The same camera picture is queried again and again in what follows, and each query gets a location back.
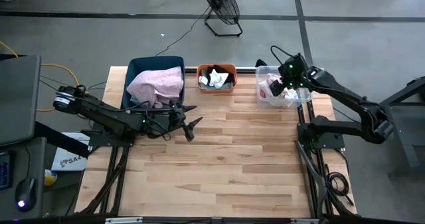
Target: blue bin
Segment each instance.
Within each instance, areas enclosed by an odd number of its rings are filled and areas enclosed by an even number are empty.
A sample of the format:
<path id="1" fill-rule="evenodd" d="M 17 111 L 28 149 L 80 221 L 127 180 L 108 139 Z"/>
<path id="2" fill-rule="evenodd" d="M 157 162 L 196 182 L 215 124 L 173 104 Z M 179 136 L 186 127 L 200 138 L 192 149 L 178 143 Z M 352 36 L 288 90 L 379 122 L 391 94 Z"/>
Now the blue bin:
<path id="1" fill-rule="evenodd" d="M 130 108 L 135 104 L 130 101 L 131 94 L 127 92 L 127 87 L 134 80 L 134 78 L 143 71 L 147 70 L 167 70 L 169 68 L 180 67 L 182 73 L 182 79 L 185 81 L 185 62 L 183 58 L 179 56 L 157 56 L 157 57 L 145 57 L 135 58 L 130 61 L 128 65 L 126 82 L 124 83 L 124 93 L 122 96 L 122 108 Z M 183 103 L 185 97 L 185 84 L 183 83 L 183 89 L 180 92 L 179 100 Z"/>

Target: fan base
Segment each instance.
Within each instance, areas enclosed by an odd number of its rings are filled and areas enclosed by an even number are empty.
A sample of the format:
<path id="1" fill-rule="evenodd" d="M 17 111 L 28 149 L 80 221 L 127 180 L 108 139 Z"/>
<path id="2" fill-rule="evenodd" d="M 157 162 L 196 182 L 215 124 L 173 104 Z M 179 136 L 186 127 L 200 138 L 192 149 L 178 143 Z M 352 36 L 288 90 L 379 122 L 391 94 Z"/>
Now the fan base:
<path id="1" fill-rule="evenodd" d="M 211 9 L 210 12 L 208 13 L 207 17 L 205 18 L 205 25 L 214 33 L 215 36 L 217 36 L 217 37 L 239 37 L 244 32 L 242 30 L 242 27 L 239 25 L 239 22 L 236 21 L 236 24 L 239 27 L 240 33 L 238 33 L 238 34 L 226 34 L 226 35 L 218 34 L 217 32 L 214 31 L 213 28 L 211 28 L 211 26 L 207 22 L 207 20 L 210 19 L 212 12 L 213 12 L 213 10 Z"/>

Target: plastic bin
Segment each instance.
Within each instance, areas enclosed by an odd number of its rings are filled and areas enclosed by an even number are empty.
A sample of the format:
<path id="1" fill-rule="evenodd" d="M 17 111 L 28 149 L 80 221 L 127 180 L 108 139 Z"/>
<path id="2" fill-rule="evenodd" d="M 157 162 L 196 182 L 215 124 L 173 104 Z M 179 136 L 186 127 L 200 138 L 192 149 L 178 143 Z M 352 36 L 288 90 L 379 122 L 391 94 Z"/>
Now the plastic bin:
<path id="1" fill-rule="evenodd" d="M 124 83 L 124 93 L 122 96 L 122 108 L 129 108 L 135 106 L 130 101 L 131 94 L 127 92 L 127 87 L 134 80 L 134 78 L 143 71 L 147 70 L 167 70 L 174 67 L 181 68 L 182 79 L 185 81 L 185 62 L 183 58 L 179 56 L 157 56 L 157 57 L 145 57 L 135 58 L 128 64 L 126 81 Z M 185 99 L 185 85 L 183 83 L 183 89 L 180 92 L 179 101 L 183 103 Z"/>
<path id="2" fill-rule="evenodd" d="M 299 88 L 296 90 L 298 98 L 289 99 L 282 97 L 267 96 L 262 98 L 260 96 L 260 83 L 267 80 L 267 74 L 279 75 L 278 66 L 259 66 L 256 71 L 256 89 L 258 106 L 260 108 L 297 108 L 304 102 L 311 100 L 311 93 L 308 88 Z"/>
<path id="3" fill-rule="evenodd" d="M 202 70 L 206 70 L 208 67 L 213 67 L 214 65 L 218 65 L 218 66 L 222 67 L 223 69 L 225 69 L 230 74 L 234 75 L 234 81 L 233 81 L 233 87 L 232 88 L 229 88 L 229 89 L 226 89 L 226 90 L 219 90 L 219 89 L 218 90 L 208 90 L 208 89 L 201 88 L 199 86 L 199 77 L 201 75 Z M 197 84 L 198 84 L 198 88 L 203 93 L 206 93 L 206 94 L 229 93 L 229 92 L 233 91 L 233 88 L 236 86 L 237 82 L 238 82 L 238 76 L 237 76 L 237 73 L 236 73 L 236 67 L 233 64 L 201 64 L 197 68 Z"/>

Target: black fan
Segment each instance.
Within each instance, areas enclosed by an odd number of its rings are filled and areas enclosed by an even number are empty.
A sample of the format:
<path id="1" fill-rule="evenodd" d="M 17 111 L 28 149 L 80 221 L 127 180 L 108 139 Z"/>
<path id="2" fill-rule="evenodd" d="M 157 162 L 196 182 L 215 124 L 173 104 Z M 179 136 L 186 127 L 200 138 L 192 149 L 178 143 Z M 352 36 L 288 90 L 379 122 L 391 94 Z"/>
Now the black fan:
<path id="1" fill-rule="evenodd" d="M 239 37 L 242 34 L 242 28 L 239 25 L 239 8 L 235 0 L 207 0 L 211 6 L 211 10 L 208 13 L 205 19 L 205 25 L 214 33 L 214 35 L 219 37 L 228 37 L 228 36 L 237 36 Z M 207 20 L 210 18 L 211 13 L 215 12 L 217 16 L 227 25 L 238 25 L 240 33 L 238 34 L 228 34 L 220 35 L 217 34 L 213 28 L 207 23 Z"/>

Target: pink towel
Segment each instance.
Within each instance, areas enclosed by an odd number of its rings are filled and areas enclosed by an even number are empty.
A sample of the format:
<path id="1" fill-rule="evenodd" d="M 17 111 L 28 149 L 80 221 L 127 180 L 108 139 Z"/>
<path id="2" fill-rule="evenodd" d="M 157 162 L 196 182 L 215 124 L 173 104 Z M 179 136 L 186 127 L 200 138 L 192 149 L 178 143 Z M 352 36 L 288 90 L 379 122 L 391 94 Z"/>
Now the pink towel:
<path id="1" fill-rule="evenodd" d="M 149 101 L 151 106 L 161 108 L 162 103 L 178 98 L 182 88 L 181 68 L 175 67 L 141 72 L 127 87 L 127 92 L 141 103 Z"/>

